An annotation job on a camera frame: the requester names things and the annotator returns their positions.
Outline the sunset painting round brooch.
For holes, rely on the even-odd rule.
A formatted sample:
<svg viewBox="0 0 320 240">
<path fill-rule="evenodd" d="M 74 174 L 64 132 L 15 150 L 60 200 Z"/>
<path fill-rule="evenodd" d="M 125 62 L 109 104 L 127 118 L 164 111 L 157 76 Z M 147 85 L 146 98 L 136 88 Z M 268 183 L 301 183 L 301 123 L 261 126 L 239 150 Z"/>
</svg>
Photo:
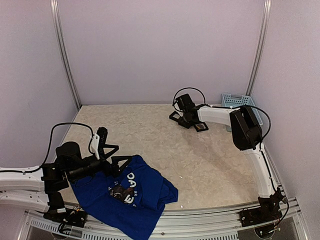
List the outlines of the sunset painting round brooch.
<svg viewBox="0 0 320 240">
<path fill-rule="evenodd" d="M 202 130 L 202 129 L 204 129 L 205 127 L 204 127 L 202 124 L 197 124 L 197 125 L 196 125 L 196 128 L 197 128 L 198 130 Z"/>
</svg>

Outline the blue printed t-shirt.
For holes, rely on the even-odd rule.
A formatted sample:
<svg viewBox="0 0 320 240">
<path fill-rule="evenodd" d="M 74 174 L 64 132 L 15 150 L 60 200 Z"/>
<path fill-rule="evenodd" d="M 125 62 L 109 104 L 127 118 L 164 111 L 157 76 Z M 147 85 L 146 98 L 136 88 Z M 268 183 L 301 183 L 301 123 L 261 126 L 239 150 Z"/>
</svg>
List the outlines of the blue printed t-shirt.
<svg viewBox="0 0 320 240">
<path fill-rule="evenodd" d="M 92 217 L 134 240 L 147 240 L 166 204 L 178 201 L 178 189 L 140 155 L 118 177 L 102 171 L 71 183 L 73 193 Z"/>
</svg>

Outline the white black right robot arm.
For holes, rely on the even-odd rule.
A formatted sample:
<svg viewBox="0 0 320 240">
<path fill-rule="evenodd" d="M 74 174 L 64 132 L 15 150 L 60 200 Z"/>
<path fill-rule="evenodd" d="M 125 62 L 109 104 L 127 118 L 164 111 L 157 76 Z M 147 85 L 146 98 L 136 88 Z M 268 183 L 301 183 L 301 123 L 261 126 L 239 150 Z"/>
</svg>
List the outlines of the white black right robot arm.
<svg viewBox="0 0 320 240">
<path fill-rule="evenodd" d="M 187 126 L 207 122 L 230 126 L 233 144 L 243 152 L 251 165 L 259 198 L 274 198 L 279 201 L 284 198 L 281 190 L 273 182 L 273 174 L 263 144 L 263 131 L 251 106 L 227 108 L 205 104 L 195 105 L 193 102 L 175 103 L 174 106 L 181 112 L 180 119 Z"/>
</svg>

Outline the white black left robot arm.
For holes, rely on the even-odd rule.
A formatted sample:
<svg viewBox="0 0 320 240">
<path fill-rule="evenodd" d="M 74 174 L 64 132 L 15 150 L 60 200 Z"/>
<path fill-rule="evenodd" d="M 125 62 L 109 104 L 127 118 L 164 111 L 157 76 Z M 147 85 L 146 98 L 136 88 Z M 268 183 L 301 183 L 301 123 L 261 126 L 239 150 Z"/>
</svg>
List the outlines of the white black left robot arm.
<svg viewBox="0 0 320 240">
<path fill-rule="evenodd" d="M 51 214 L 63 223 L 70 218 L 61 190 L 76 181 L 103 172 L 118 177 L 131 162 L 131 156 L 115 156 L 117 145 L 102 144 L 83 158 L 80 146 L 69 141 L 56 148 L 53 163 L 27 168 L 0 170 L 0 203 L 10 207 Z"/>
</svg>

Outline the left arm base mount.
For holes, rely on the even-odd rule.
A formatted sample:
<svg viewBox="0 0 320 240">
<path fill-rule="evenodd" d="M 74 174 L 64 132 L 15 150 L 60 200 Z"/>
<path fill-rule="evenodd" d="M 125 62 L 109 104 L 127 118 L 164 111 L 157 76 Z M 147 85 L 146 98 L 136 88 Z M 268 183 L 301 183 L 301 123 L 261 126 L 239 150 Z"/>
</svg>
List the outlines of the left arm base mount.
<svg viewBox="0 0 320 240">
<path fill-rule="evenodd" d="M 64 210 L 49 210 L 43 214 L 44 219 L 80 228 L 84 227 L 87 217 L 88 214 L 79 205 L 75 205 L 72 208 L 66 207 Z"/>
</svg>

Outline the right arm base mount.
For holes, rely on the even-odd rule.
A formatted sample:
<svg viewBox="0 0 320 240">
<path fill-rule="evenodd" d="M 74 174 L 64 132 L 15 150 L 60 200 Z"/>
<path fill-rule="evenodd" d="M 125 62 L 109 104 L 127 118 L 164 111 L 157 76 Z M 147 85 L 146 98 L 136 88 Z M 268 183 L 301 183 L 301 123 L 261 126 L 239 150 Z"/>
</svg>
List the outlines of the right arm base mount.
<svg viewBox="0 0 320 240">
<path fill-rule="evenodd" d="M 282 214 L 280 203 L 287 205 L 286 212 Z M 259 206 L 256 208 L 243 208 L 240 213 L 242 227 L 248 227 L 258 224 L 264 224 L 270 221 L 278 220 L 281 222 L 289 211 L 289 201 L 287 197 L 280 198 L 258 198 Z"/>
</svg>

